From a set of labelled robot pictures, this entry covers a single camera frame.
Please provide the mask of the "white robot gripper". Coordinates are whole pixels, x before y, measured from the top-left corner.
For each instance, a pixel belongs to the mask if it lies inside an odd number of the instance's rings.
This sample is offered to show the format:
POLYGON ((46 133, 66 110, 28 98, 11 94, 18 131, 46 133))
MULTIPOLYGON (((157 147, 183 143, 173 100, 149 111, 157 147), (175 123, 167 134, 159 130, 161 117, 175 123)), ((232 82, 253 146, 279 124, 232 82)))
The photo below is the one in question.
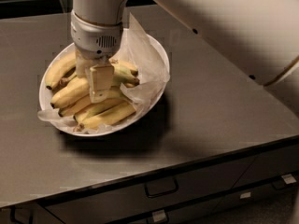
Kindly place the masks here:
POLYGON ((77 48, 76 73, 87 78, 93 104, 106 100, 111 88, 114 67, 95 65, 95 59, 113 56, 121 46, 122 9, 82 10, 71 12, 71 35, 77 48))

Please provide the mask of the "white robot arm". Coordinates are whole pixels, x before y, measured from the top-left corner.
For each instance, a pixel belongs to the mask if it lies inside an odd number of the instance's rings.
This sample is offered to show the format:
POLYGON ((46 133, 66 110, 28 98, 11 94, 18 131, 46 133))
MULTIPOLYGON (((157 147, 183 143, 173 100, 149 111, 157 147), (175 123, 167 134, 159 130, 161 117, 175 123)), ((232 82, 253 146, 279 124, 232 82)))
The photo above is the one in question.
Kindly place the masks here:
MULTIPOLYGON (((114 31, 127 0, 73 0, 72 22, 114 31)), ((291 110, 298 110, 299 0, 153 0, 291 110)))

